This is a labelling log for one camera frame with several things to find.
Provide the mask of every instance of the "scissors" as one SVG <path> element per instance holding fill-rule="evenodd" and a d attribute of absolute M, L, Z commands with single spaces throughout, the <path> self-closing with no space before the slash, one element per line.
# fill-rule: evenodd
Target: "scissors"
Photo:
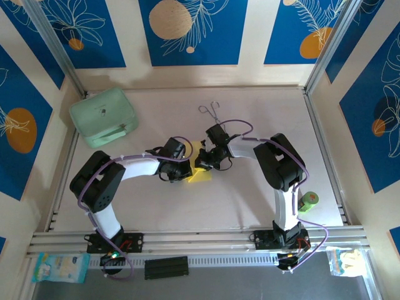
<path fill-rule="evenodd" d="M 219 103 L 217 101 L 213 101 L 210 103 L 210 106 L 212 112 L 208 109 L 207 106 L 204 105 L 199 106 L 199 112 L 202 114 L 209 113 L 210 116 L 215 120 L 215 123 L 220 124 L 221 121 L 218 119 L 217 112 L 215 111 L 217 108 L 220 108 Z"/>

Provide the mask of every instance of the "white wall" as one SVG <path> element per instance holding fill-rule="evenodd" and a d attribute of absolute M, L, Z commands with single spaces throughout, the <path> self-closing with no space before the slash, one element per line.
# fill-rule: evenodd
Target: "white wall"
<path fill-rule="evenodd" d="M 333 84 L 323 76 L 312 94 L 345 202 L 367 232 L 390 299 L 400 294 L 400 256 L 389 237 L 389 230 L 400 226 L 400 181 L 372 192 L 339 102 L 398 24 L 399 15 L 398 0 L 385 0 Z"/>
<path fill-rule="evenodd" d="M 152 67 L 138 0 L 106 0 L 127 68 L 77 73 L 90 91 L 115 85 L 126 89 L 302 85 L 313 64 L 264 66 L 280 1 L 249 0 L 237 66 Z"/>
<path fill-rule="evenodd" d="M 47 217 L 58 183 L 54 174 L 60 172 L 63 163 L 59 160 L 65 153 L 63 144 L 73 133 L 68 108 L 78 97 L 68 81 L 58 90 L 1 9 L 0 45 L 53 108 L 21 201 L 0 193 L 0 236 L 7 239 L 0 256 L 0 298 L 9 299 L 17 277 L 23 275 L 19 271 L 32 233 L 39 223 L 43 225 L 41 218 Z"/>

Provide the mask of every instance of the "metal bar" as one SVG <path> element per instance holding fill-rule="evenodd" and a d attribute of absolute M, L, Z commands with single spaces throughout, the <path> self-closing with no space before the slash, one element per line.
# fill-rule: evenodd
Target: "metal bar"
<path fill-rule="evenodd" d="M 43 12 L 40 3 L 36 0 L 21 0 L 21 2 L 61 70 L 70 79 L 77 93 L 83 98 L 86 94 L 85 88 L 75 73 L 74 65 Z"/>
<path fill-rule="evenodd" d="M 255 229 L 237 229 L 226 232 L 153 232 L 144 235 L 142 253 L 156 254 L 226 254 L 256 252 L 250 235 Z M 319 228 L 308 228 L 310 242 L 320 243 L 324 231 Z M 329 238 L 325 246 L 361 245 L 369 249 L 369 243 L 361 226 L 329 227 Z M 84 253 L 87 243 L 85 234 L 92 232 L 38 232 L 34 234 L 27 250 L 30 257 L 40 252 L 47 253 Z M 264 253 L 284 252 L 284 249 L 263 251 Z"/>
<path fill-rule="evenodd" d="M 371 251 L 364 253 L 364 260 L 367 267 L 367 276 L 363 276 L 364 283 L 370 299 L 388 299 L 382 278 L 376 274 L 376 262 Z"/>
<path fill-rule="evenodd" d="M 234 91 L 235 89 L 240 89 L 241 91 L 243 90 L 252 90 L 252 91 L 257 91 L 257 90 L 268 90 L 268 91 L 277 91 L 277 90 L 292 90 L 292 89 L 302 89 L 302 86 L 299 85 L 276 85 L 276 86 L 270 86 L 270 85 L 247 85 L 247 86 L 202 86 L 202 87 L 145 87 L 145 88 L 139 88 L 139 89 L 124 89 L 125 93 L 130 93 L 130 92 L 135 92 L 135 93 L 141 93 L 141 92 L 151 92 L 151 91 L 213 91 L 218 89 L 218 91 Z M 93 90 L 93 91 L 88 91 L 87 93 L 90 95 L 96 95 L 104 90 Z"/>
<path fill-rule="evenodd" d="M 47 216 L 45 231 L 49 231 L 51 227 L 51 222 L 54 220 L 54 212 L 58 211 L 60 208 L 61 198 L 63 197 L 65 187 L 67 184 L 69 169 L 71 168 L 71 163 L 73 161 L 76 144 L 78 143 L 78 137 L 79 133 L 75 129 L 74 134 L 72 135 L 71 143 L 69 144 L 69 149 L 67 152 L 66 160 L 64 162 L 64 167 L 62 168 L 62 174 L 60 181 L 58 183 L 57 193 L 52 200 L 51 209 L 49 215 Z"/>
<path fill-rule="evenodd" d="M 332 34 L 329 36 L 325 46 L 323 47 L 314 69 L 312 69 L 311 75 L 304 86 L 308 95 L 313 92 L 316 84 L 319 81 L 319 78 L 325 72 L 326 66 L 335 53 L 335 50 L 338 48 L 339 43 L 342 41 L 344 34 L 346 33 L 362 2 L 363 0 L 347 0 L 342 13 L 336 21 L 334 29 L 332 30 Z"/>
<path fill-rule="evenodd" d="M 344 211 L 344 215 L 346 216 L 347 223 L 351 224 L 351 218 L 347 214 L 346 204 L 342 197 L 342 188 L 338 179 L 338 174 L 333 164 L 333 159 L 331 153 L 329 152 L 326 145 L 328 145 L 325 135 L 323 134 L 323 130 L 320 127 L 320 121 L 315 110 L 314 104 L 311 100 L 311 96 L 307 93 L 304 93 L 304 101 L 306 102 L 308 114 L 310 115 L 311 124 L 314 128 L 315 135 L 317 137 L 317 142 L 319 145 L 319 149 L 321 150 L 322 158 L 324 159 L 325 168 L 327 171 L 327 175 L 329 177 L 329 181 L 331 182 L 332 190 L 335 195 L 336 201 L 339 205 L 342 206 Z"/>
<path fill-rule="evenodd" d="M 31 300 L 35 290 L 35 283 L 32 282 L 32 275 L 36 266 L 35 258 L 26 258 L 22 264 L 20 274 L 23 274 L 21 281 L 17 283 L 17 286 L 12 295 L 12 300 Z"/>
<path fill-rule="evenodd" d="M 354 225 L 354 226 L 349 226 L 344 228 L 343 226 L 328 226 L 329 232 L 331 231 L 342 231 L 342 230 L 359 230 L 361 233 L 364 232 L 364 228 L 361 225 Z M 268 230 L 271 229 L 270 227 L 252 227 L 252 228 L 231 228 L 231 229 L 222 229 L 219 231 L 213 231 L 212 229 L 190 229 L 190 230 L 163 230 L 163 231 L 141 231 L 141 233 L 150 235 L 160 235 L 160 234 L 216 234 L 216 233 L 223 233 L 223 234 L 232 234 L 232 233 L 251 233 L 255 230 Z M 321 231 L 323 232 L 322 229 L 319 229 L 318 227 L 308 227 L 308 231 Z M 131 231 L 126 231 L 127 233 L 138 233 L 138 230 L 131 230 Z M 69 235 L 75 235 L 75 236 L 82 236 L 85 234 L 92 234 L 92 231 L 59 231 L 59 232 L 35 232 L 33 234 L 33 237 L 35 238 L 36 236 L 69 236 Z"/>

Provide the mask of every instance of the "orange circle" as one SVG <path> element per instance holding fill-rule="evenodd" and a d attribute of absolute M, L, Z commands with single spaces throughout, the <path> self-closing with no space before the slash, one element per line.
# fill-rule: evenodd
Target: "orange circle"
<path fill-rule="evenodd" d="M 331 31 L 332 28 L 324 27 L 306 36 L 300 45 L 300 55 L 308 59 L 318 58 Z"/>
<path fill-rule="evenodd" d="M 383 136 L 385 133 L 385 122 L 381 119 L 375 120 L 372 124 L 372 132 L 379 138 Z"/>
<path fill-rule="evenodd" d="M 69 40 L 68 44 L 69 44 L 69 47 L 73 48 L 76 51 L 83 50 L 83 48 L 84 48 L 84 44 L 80 39 L 72 38 Z"/>
<path fill-rule="evenodd" d="M 194 53 L 194 48 L 193 47 L 187 47 L 186 48 L 186 52 L 189 53 L 189 54 L 192 54 L 192 53 Z"/>
<path fill-rule="evenodd" d="M 6 118 L 6 135 L 9 145 L 17 152 L 27 154 L 35 146 L 38 129 L 30 111 L 24 108 L 12 109 Z"/>

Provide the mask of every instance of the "yellow sponge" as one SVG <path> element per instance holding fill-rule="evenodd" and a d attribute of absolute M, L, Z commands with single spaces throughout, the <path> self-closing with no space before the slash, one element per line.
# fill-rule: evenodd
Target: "yellow sponge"
<path fill-rule="evenodd" d="M 186 178 L 186 181 L 189 183 L 199 183 L 200 181 L 208 181 L 213 177 L 211 176 L 211 172 L 207 172 L 202 167 L 194 167 L 194 161 L 199 156 L 200 149 L 202 148 L 201 142 L 192 142 L 193 145 L 193 154 L 190 157 L 190 167 L 192 168 L 192 176 Z M 185 142 L 186 150 L 190 150 L 190 145 Z"/>

